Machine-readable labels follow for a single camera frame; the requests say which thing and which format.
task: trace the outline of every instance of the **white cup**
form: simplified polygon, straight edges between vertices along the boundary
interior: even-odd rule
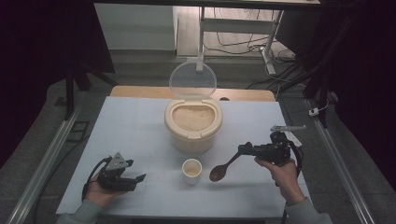
[[[196,159],[184,161],[181,167],[183,171],[183,180],[189,185],[195,185],[201,178],[202,165]]]

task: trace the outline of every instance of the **plastic lid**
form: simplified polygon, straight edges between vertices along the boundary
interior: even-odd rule
[[[215,92],[217,80],[206,64],[203,63],[202,71],[197,71],[197,63],[183,63],[173,71],[169,87],[180,98],[203,98]]]

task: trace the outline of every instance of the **human hand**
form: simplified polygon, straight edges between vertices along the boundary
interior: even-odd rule
[[[288,205],[301,203],[305,200],[297,182],[297,168],[293,159],[286,161],[283,166],[273,165],[258,157],[254,161],[271,172],[272,178],[279,185],[280,194],[286,199]]]
[[[97,203],[101,207],[106,207],[110,204],[110,202],[114,198],[127,192],[127,191],[109,191],[109,190],[102,189],[102,187],[100,187],[99,183],[96,182],[97,177],[98,177],[98,174],[96,174],[91,179],[91,183],[88,186],[88,190],[87,190],[85,199],[90,200],[93,203]]]

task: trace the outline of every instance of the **person's arm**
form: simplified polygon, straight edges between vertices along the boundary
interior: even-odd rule
[[[305,198],[297,181],[297,168],[294,160],[290,159],[283,166],[273,165],[271,162],[254,159],[260,166],[267,168],[272,178],[279,185],[280,194],[286,199],[286,212],[291,223],[331,224],[328,214],[320,214],[308,198]]]
[[[123,191],[107,191],[100,187],[96,182],[97,175],[92,178],[88,186],[87,195],[82,205],[75,214],[62,214],[57,224],[94,224],[96,218],[111,203],[115,197],[126,192]]]

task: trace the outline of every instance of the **white table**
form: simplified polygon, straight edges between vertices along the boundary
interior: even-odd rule
[[[223,124],[215,145],[196,157],[203,165],[201,181],[189,186],[182,180],[181,165],[190,156],[174,149],[163,123],[168,99],[107,97],[92,135],[59,205],[57,214],[74,213],[81,190],[101,159],[120,152],[134,160],[123,177],[147,174],[135,191],[112,202],[104,215],[121,217],[281,217],[285,200],[270,173],[251,156],[233,162],[224,179],[209,180],[213,167],[226,163],[239,145],[270,143],[270,128],[285,125],[276,102],[220,102]],[[303,175],[299,184],[309,197]]]

